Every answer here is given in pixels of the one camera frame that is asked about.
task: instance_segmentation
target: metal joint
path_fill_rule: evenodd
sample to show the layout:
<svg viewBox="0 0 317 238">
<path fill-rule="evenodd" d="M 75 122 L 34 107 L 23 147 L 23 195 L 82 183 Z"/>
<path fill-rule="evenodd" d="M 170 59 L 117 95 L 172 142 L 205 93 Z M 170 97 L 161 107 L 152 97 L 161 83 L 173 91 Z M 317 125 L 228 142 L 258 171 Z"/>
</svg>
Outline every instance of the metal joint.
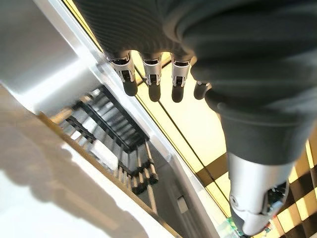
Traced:
<svg viewBox="0 0 317 238">
<path fill-rule="evenodd" d="M 120 58 L 120 59 L 108 59 L 114 70 L 117 72 L 117 74 L 120 76 L 122 82 L 131 81 L 133 82 L 135 80 L 134 75 L 134 64 L 131 57 L 131 52 L 126 57 Z"/>
<path fill-rule="evenodd" d="M 142 62 L 144 66 L 145 77 L 147 79 L 147 84 L 149 86 L 151 86 L 152 83 L 159 85 L 162 69 L 161 56 L 157 59 L 151 60 L 142 59 Z"/>
<path fill-rule="evenodd" d="M 189 72 L 190 60 L 189 61 L 176 61 L 172 59 L 172 80 L 173 86 L 184 87 L 187 75 Z"/>
</svg>

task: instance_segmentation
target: yellow light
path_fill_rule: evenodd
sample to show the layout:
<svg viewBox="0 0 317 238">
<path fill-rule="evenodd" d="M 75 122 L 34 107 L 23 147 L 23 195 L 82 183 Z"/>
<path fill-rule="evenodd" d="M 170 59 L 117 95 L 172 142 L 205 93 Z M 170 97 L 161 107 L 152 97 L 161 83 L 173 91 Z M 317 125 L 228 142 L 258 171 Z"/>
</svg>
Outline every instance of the yellow light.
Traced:
<svg viewBox="0 0 317 238">
<path fill-rule="evenodd" d="M 231 216 L 230 207 L 228 201 L 225 199 L 225 197 L 222 195 L 219 188 L 216 186 L 214 182 L 209 184 L 206 187 L 207 191 L 212 195 L 215 202 L 219 205 L 219 207 L 224 211 L 224 213 L 227 215 L 227 217 Z"/>
<path fill-rule="evenodd" d="M 221 177 L 219 177 L 216 182 L 219 185 L 219 187 L 221 188 L 222 192 L 224 193 L 224 195 L 227 197 L 227 199 L 229 200 L 229 194 L 230 194 L 230 180 L 229 180 L 229 172 L 226 172 L 224 175 L 222 175 Z"/>
<path fill-rule="evenodd" d="M 297 176 L 295 167 L 293 167 L 293 169 L 292 169 L 292 171 L 291 171 L 291 174 L 289 175 L 288 181 L 289 181 L 289 183 L 292 183 L 292 182 L 294 182 L 296 179 L 298 179 L 298 176 Z"/>
<path fill-rule="evenodd" d="M 288 209 L 285 209 L 284 211 L 282 211 L 280 214 L 277 215 L 277 217 L 285 232 L 288 232 L 295 227 L 291 214 Z"/>
<path fill-rule="evenodd" d="M 299 215 L 301 216 L 302 221 L 305 220 L 309 215 L 308 215 L 304 198 L 302 197 L 301 199 L 299 199 L 296 202 L 296 205 L 298 207 L 298 212 L 299 212 Z"/>
<path fill-rule="evenodd" d="M 306 154 L 308 158 L 309 168 L 312 169 L 315 165 L 314 165 L 311 145 L 309 144 L 309 141 L 306 141 L 305 147 L 306 147 Z"/>
</svg>

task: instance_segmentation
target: black tile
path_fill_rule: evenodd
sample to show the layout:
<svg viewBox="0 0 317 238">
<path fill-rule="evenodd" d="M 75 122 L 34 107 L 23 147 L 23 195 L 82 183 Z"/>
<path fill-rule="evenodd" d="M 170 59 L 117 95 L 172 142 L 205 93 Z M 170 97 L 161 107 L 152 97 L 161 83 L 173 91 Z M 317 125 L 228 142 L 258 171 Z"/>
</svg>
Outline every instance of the black tile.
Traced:
<svg viewBox="0 0 317 238">
<path fill-rule="evenodd" d="M 311 169 L 311 177 L 313 181 L 313 186 L 314 188 L 316 188 L 317 187 L 317 166 Z"/>
<path fill-rule="evenodd" d="M 285 204 L 282 206 L 281 210 L 278 213 L 281 213 L 282 211 L 284 211 L 285 209 L 289 208 L 291 205 L 293 205 L 295 203 L 295 199 L 292 193 L 292 190 L 288 191 L 288 196 L 286 199 Z"/>
<path fill-rule="evenodd" d="M 205 168 L 198 171 L 196 175 L 199 177 L 200 181 L 206 187 L 211 182 L 213 182 L 212 178 L 216 180 L 222 175 L 224 175 L 226 172 L 228 172 L 227 155 L 223 154 L 220 157 L 218 157 L 216 160 L 212 161 L 210 164 L 205 166 Z"/>
<path fill-rule="evenodd" d="M 290 184 L 290 190 L 293 193 L 295 201 L 298 201 L 313 189 L 314 186 L 310 171 Z"/>
<path fill-rule="evenodd" d="M 285 235 L 287 238 L 305 238 L 306 237 L 302 224 L 297 225 L 296 227 L 288 231 Z"/>
<path fill-rule="evenodd" d="M 317 233 L 317 212 L 306 218 L 303 223 L 303 228 L 306 237 L 311 237 L 313 234 Z"/>
</svg>

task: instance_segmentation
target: glass panel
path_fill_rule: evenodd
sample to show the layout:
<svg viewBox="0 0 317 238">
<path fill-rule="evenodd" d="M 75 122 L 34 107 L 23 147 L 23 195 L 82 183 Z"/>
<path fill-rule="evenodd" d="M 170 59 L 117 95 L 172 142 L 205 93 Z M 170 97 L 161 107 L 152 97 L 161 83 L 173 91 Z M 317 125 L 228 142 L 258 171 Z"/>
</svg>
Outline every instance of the glass panel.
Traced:
<svg viewBox="0 0 317 238">
<path fill-rule="evenodd" d="M 183 100 L 172 101 L 171 67 L 168 64 L 162 70 L 160 101 L 206 166 L 226 151 L 221 123 L 205 100 L 194 98 L 196 81 L 191 74 L 186 80 Z"/>
<path fill-rule="evenodd" d="M 218 204 L 218 206 L 224 211 L 227 217 L 231 216 L 230 207 L 228 201 L 225 199 L 225 197 L 220 192 L 219 188 L 216 186 L 214 182 L 209 184 L 206 187 L 207 191 L 211 194 L 214 201 Z"/>
<path fill-rule="evenodd" d="M 152 102 L 149 99 L 149 90 L 146 84 L 141 84 L 138 87 L 138 97 L 141 100 L 143 106 L 150 112 L 152 118 L 156 121 L 158 126 L 169 138 L 172 144 L 179 151 L 184 160 L 190 165 L 194 172 L 198 172 L 203 168 L 193 151 L 189 148 L 188 144 L 180 135 L 179 131 L 173 125 L 168 118 L 159 103 Z"/>
</svg>

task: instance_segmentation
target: robotic hand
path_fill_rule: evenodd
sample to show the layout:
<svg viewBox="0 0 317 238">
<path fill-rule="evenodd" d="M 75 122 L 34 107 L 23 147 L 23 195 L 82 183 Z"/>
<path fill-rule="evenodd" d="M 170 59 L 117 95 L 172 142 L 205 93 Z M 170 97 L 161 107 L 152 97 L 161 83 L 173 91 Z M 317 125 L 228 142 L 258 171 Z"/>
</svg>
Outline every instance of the robotic hand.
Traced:
<svg viewBox="0 0 317 238">
<path fill-rule="evenodd" d="M 175 102 L 197 57 L 194 95 L 206 93 L 221 117 L 232 218 L 245 235 L 262 231 L 285 202 L 317 117 L 317 0 L 74 2 L 130 96 L 137 93 L 130 50 L 140 52 L 153 101 L 161 52 L 172 54 Z"/>
</svg>

